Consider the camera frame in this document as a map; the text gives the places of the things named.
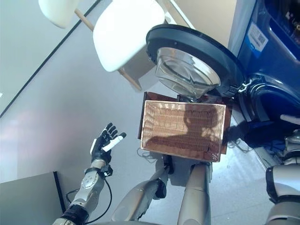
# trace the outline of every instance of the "chair seat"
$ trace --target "chair seat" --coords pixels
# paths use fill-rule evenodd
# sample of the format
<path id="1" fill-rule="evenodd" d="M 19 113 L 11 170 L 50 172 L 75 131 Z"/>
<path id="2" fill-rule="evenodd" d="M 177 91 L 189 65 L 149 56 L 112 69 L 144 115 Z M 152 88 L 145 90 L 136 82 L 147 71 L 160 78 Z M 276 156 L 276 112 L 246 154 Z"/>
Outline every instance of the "chair seat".
<path id="1" fill-rule="evenodd" d="M 155 0 L 114 0 L 93 31 L 103 68 L 112 72 L 125 65 L 146 45 L 148 31 L 164 21 L 165 13 Z"/>

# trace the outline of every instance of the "wooden chair leg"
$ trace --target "wooden chair leg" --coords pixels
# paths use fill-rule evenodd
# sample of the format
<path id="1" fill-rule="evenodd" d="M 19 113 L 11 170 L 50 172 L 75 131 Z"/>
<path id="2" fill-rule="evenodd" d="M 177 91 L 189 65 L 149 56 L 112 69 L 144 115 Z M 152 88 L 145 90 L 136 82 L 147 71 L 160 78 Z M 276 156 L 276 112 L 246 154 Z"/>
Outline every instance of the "wooden chair leg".
<path id="1" fill-rule="evenodd" d="M 137 88 L 138 90 L 142 90 L 141 86 L 134 80 L 132 79 L 131 76 L 129 76 L 124 69 L 118 69 L 118 72 L 126 78 L 126 80 L 128 80 L 133 86 L 135 86 L 135 88 Z"/>

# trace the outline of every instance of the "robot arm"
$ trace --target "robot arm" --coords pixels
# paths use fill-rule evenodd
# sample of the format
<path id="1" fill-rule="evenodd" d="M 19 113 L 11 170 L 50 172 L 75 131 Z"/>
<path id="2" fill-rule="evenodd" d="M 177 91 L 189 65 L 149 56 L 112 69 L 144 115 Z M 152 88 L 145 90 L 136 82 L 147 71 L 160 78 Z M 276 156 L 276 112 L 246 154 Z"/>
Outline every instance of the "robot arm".
<path id="1" fill-rule="evenodd" d="M 300 224 L 300 130 L 285 139 L 282 165 L 266 171 L 267 192 L 272 202 L 267 225 Z"/>
<path id="2" fill-rule="evenodd" d="M 125 133 L 117 135 L 116 127 L 108 124 L 101 135 L 94 139 L 90 149 L 92 162 L 85 170 L 80 190 L 64 214 L 53 225 L 83 225 L 98 205 L 99 194 L 107 176 L 113 173 L 109 165 L 111 148 L 126 137 Z"/>

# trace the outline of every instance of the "front-loading washing machine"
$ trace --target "front-loading washing machine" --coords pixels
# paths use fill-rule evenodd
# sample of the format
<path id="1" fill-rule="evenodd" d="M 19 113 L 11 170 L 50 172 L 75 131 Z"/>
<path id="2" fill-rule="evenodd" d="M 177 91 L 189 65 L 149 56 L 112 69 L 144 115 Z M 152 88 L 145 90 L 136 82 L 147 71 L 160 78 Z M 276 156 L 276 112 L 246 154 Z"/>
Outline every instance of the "front-loading washing machine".
<path id="1" fill-rule="evenodd" d="M 290 132 L 299 127 L 280 119 L 300 116 L 299 1 L 258 0 L 238 57 L 207 35 L 178 25 L 156 26 L 146 41 L 160 81 L 191 101 L 203 94 L 229 97 L 255 127 L 275 123 Z M 272 129 L 265 135 L 272 141 Z M 279 142 L 277 149 L 283 150 L 284 139 Z"/>

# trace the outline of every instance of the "open washer door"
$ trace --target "open washer door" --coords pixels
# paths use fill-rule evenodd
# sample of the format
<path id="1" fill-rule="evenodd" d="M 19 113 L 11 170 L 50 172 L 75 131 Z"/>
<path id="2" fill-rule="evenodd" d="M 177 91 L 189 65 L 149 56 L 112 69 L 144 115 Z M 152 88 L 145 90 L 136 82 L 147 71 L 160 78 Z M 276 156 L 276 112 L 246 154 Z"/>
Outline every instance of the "open washer door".
<path id="1" fill-rule="evenodd" d="M 207 92 L 233 97 L 245 82 L 238 59 L 201 32 L 162 24 L 148 32 L 146 42 L 160 81 L 191 100 Z"/>

